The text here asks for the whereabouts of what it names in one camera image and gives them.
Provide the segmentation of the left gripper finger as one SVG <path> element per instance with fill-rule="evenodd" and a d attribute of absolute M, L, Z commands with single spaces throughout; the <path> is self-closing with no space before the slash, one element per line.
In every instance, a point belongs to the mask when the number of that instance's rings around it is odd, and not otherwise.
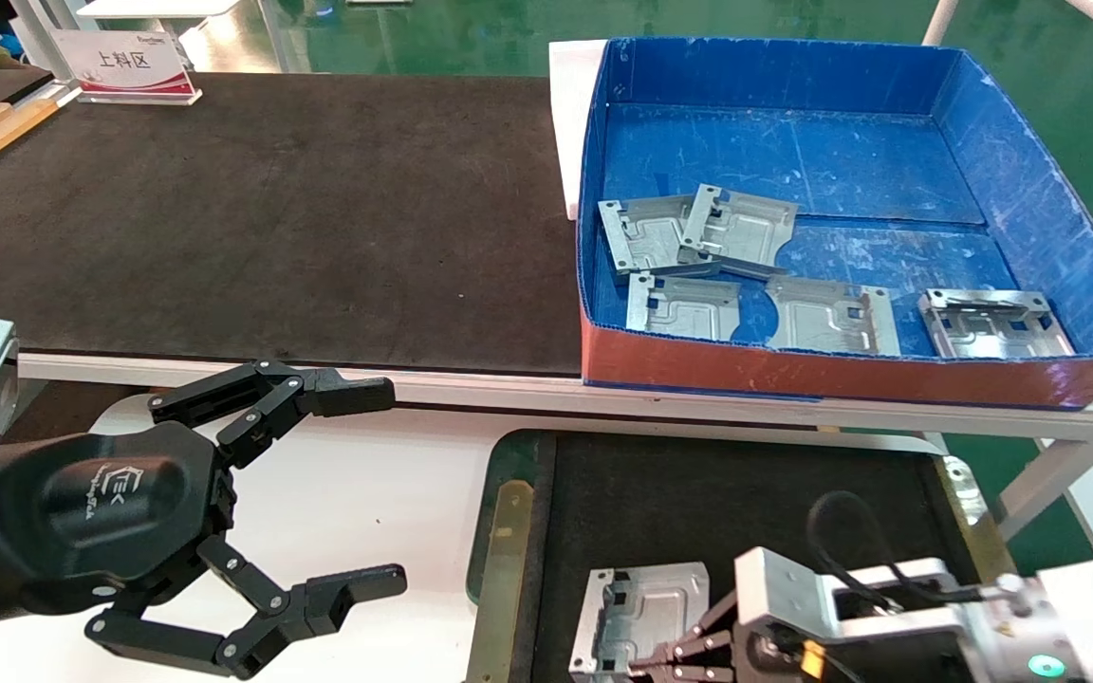
<path fill-rule="evenodd" d="M 155 593 L 142 592 L 122 594 L 91 619 L 86 638 L 108 653 L 144 664 L 249 680 L 291 644 L 339 633 L 360 602 L 403 594 L 408 586 L 404 567 L 386 563 L 283 589 L 222 535 L 210 535 L 196 547 L 196 565 L 213 572 L 252 607 L 251 619 L 237 631 L 218 635 L 144 619 Z"/>
<path fill-rule="evenodd" d="M 216 452 L 226 468 L 245 468 L 307 416 L 376 414 L 395 405 L 386 377 L 353 380 L 333 368 L 252 361 L 153 397 L 149 414 L 157 424 L 190 429 L 239 414 L 218 432 Z"/>

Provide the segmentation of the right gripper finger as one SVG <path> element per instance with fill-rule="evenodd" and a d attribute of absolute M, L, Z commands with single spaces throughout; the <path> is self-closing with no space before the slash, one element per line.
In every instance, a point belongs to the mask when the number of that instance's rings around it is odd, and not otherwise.
<path fill-rule="evenodd" d="M 736 593 L 728 593 L 717 600 L 684 635 L 668 645 L 668 660 L 682 662 L 686 658 L 730 647 L 737 605 Z"/>
<path fill-rule="evenodd" d="M 700 666 L 679 661 L 602 660 L 602 673 L 624 682 L 736 682 L 732 666 Z"/>

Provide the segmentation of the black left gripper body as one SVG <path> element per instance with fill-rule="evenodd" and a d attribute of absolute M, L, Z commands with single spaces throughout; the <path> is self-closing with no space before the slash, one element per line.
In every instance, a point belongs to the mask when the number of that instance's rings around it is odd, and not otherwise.
<path fill-rule="evenodd" d="M 168 600 L 237 494 L 209 438 L 175 422 L 74 434 L 0 457 L 0 578 L 12 614 L 60 617 L 129 591 Z"/>

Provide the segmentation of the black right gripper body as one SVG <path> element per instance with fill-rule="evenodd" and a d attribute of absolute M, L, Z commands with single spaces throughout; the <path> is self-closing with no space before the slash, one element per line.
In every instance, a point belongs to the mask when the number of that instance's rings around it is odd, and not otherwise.
<path fill-rule="evenodd" d="M 824 682 L 834 670 L 828 650 L 792 627 L 741 627 L 742 682 Z"/>

